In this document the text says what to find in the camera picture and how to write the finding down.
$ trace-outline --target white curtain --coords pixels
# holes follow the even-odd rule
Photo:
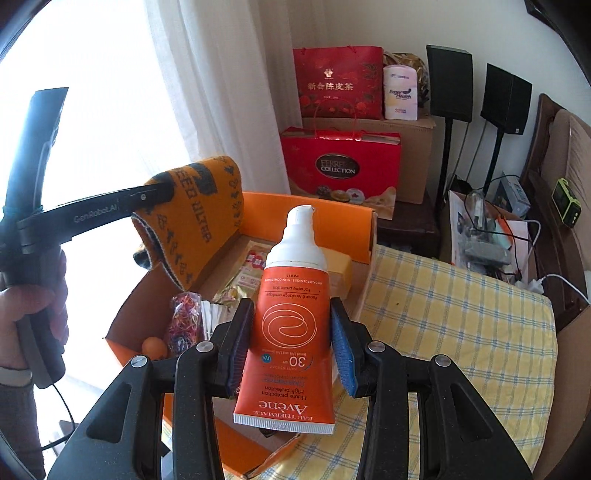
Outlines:
[[[231,156],[245,190],[289,192],[279,131],[301,118],[288,1],[145,0],[189,156]]]

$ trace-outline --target red gift bag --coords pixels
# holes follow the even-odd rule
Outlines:
[[[383,119],[383,55],[380,47],[294,49],[301,116],[314,116],[322,100],[338,99],[321,105],[316,116]]]
[[[400,135],[305,130],[281,134],[293,195],[364,205],[392,219],[400,170]]]

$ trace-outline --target white pump cap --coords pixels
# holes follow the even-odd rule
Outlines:
[[[269,267],[306,267],[326,271],[326,259],[314,243],[312,205],[300,205],[287,214],[283,239],[267,255]]]

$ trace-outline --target cheese block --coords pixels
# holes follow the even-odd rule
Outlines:
[[[345,300],[353,279],[351,257],[330,248],[321,247],[321,249],[326,257],[326,266],[329,272],[330,296]]]

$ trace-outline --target green device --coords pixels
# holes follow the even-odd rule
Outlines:
[[[581,202],[574,196],[568,180],[558,179],[552,194],[552,200],[556,205],[562,223],[569,228],[574,227],[581,215]]]

